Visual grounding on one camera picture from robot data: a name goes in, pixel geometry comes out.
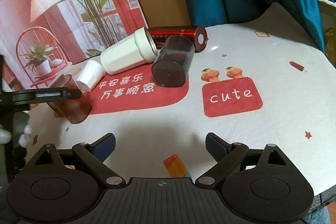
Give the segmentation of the white gloved hand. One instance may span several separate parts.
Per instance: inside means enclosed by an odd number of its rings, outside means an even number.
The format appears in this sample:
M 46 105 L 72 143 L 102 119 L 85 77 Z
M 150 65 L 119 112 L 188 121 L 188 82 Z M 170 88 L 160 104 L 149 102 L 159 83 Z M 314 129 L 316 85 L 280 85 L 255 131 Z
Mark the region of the white gloved hand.
M 31 143 L 32 134 L 29 119 L 28 112 L 21 111 L 14 115 L 12 131 L 5 129 L 1 124 L 1 144 L 7 144 L 12 140 L 14 147 L 26 148 Z

